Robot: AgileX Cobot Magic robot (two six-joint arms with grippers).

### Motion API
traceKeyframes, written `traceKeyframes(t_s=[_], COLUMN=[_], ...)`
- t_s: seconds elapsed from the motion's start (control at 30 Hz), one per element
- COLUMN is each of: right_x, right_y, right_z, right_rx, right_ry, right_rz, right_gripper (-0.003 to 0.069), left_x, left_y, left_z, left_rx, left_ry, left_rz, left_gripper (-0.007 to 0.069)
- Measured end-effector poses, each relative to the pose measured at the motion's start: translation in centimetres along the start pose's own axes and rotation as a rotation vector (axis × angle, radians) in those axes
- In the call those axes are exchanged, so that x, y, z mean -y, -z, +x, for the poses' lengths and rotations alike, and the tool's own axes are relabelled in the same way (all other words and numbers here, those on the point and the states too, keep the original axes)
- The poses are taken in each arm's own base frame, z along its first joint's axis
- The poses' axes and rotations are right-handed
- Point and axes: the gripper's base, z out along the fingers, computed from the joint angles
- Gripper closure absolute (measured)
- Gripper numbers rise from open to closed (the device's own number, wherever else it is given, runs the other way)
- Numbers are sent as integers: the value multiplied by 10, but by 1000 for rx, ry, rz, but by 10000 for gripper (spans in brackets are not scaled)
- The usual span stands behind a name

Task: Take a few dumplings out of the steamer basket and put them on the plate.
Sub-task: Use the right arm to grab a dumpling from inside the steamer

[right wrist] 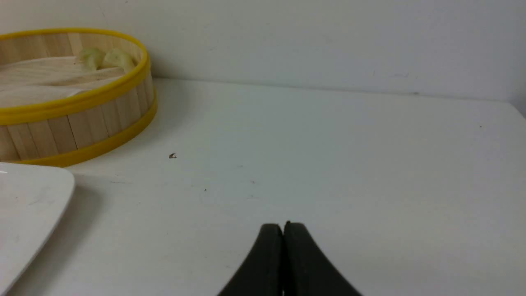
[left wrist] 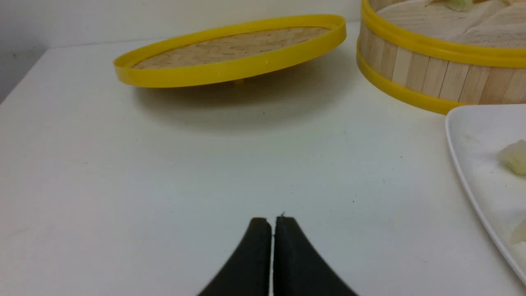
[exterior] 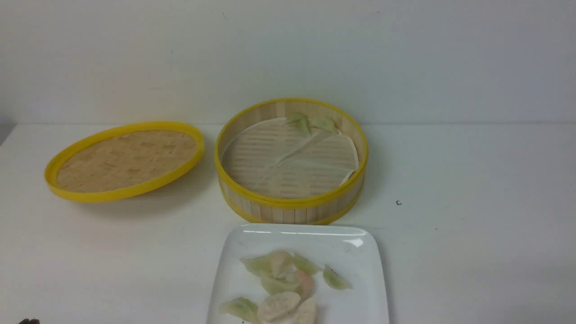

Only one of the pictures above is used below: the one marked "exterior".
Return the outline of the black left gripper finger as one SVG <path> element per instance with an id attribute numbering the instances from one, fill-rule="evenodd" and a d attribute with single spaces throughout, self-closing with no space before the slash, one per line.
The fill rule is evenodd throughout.
<path id="1" fill-rule="evenodd" d="M 19 322 L 19 324 L 41 324 L 38 319 L 25 318 Z"/>

